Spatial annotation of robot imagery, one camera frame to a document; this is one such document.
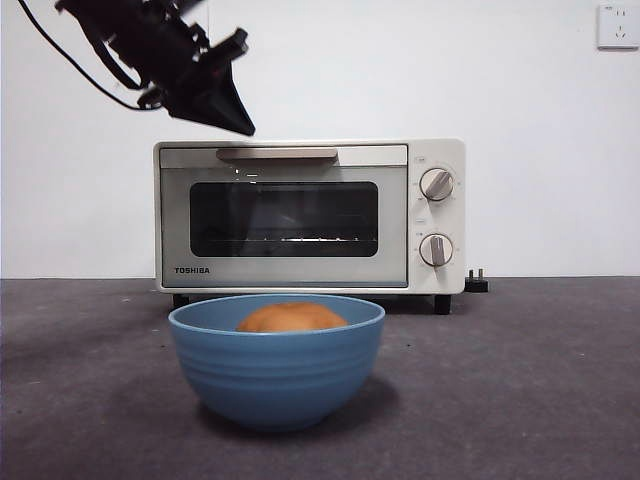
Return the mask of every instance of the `gray carpet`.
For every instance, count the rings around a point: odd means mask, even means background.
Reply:
[[[640,478],[640,278],[493,280],[450,316],[381,301],[358,395],[279,435],[198,403],[153,288],[2,283],[3,478]]]

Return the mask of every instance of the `bun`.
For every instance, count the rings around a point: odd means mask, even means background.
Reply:
[[[312,302],[274,303],[249,314],[237,327],[238,332],[285,332],[318,330],[349,325],[344,318],[324,305]]]

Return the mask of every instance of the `oven door handle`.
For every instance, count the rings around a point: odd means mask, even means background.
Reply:
[[[338,160],[338,149],[327,147],[306,148],[219,148],[216,157],[222,161],[233,160]]]

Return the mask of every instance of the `oven knob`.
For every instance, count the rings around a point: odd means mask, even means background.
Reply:
[[[422,175],[420,190],[429,200],[444,200],[453,191],[453,177],[442,168],[432,168]]]
[[[453,245],[444,235],[434,233],[422,239],[420,256],[432,267],[441,267],[451,260]]]

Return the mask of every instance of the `toaster oven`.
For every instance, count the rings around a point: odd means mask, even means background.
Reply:
[[[164,142],[156,282],[195,294],[435,295],[464,289],[465,147],[455,139]]]

